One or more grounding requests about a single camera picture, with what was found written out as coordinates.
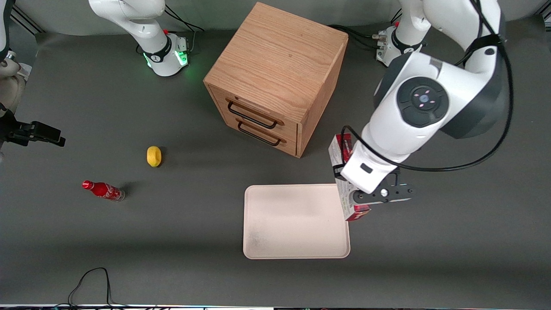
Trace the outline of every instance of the drawer handle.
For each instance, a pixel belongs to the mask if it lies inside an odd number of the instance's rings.
[[[260,121],[257,121],[257,120],[255,120],[255,119],[253,119],[253,118],[251,118],[251,117],[249,117],[249,116],[243,114],[243,113],[240,113],[240,112],[237,112],[236,110],[233,110],[233,109],[231,108],[232,105],[234,105],[234,102],[233,102],[233,101],[230,101],[230,103],[228,104],[228,110],[230,110],[230,112],[232,112],[233,114],[238,115],[238,116],[240,116],[240,117],[243,117],[244,119],[246,119],[246,120],[248,120],[248,121],[251,121],[251,122],[255,123],[255,124],[258,125],[258,126],[262,126],[262,127],[266,128],[266,129],[274,129],[275,126],[277,125],[277,121],[274,121],[274,123],[271,124],[271,125],[267,125],[267,124],[264,124],[264,123],[262,123],[262,122],[260,122]]]
[[[249,132],[249,131],[246,131],[245,129],[241,128],[241,125],[243,125],[243,122],[239,122],[239,124],[237,125],[237,128],[239,129],[239,131],[241,131],[242,133],[244,133],[244,134],[246,134],[246,135],[248,135],[248,136],[251,136],[251,137],[253,137],[253,138],[255,138],[255,139],[258,139],[258,140],[260,140],[260,141],[262,141],[262,142],[264,142],[264,143],[266,143],[266,144],[269,144],[269,145],[271,145],[271,146],[278,146],[279,143],[281,142],[281,139],[277,139],[276,142],[269,142],[268,140],[266,140],[266,139],[264,139],[264,138],[261,138],[261,137],[255,135],[254,133]]]

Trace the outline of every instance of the yellow lemon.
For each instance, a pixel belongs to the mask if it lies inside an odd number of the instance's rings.
[[[156,146],[150,146],[147,149],[147,163],[151,167],[157,167],[161,164],[161,150]]]

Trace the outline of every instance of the wooden box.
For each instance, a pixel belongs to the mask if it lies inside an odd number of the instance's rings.
[[[348,35],[257,2],[203,80],[228,126],[301,157]]]

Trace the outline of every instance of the red bottle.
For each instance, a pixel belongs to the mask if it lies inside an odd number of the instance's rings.
[[[125,191],[103,182],[94,183],[86,180],[82,182],[82,187],[91,191],[97,197],[117,202],[123,200],[126,196]]]

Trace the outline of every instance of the green led light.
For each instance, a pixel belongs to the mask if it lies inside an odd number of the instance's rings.
[[[147,66],[151,68],[151,63],[149,63],[149,59],[147,59],[145,53],[143,54],[143,57],[145,58],[145,61],[147,61]]]
[[[174,51],[174,55],[176,55],[176,58],[178,58],[178,61],[182,66],[187,65],[187,53],[186,52],[178,52]]]

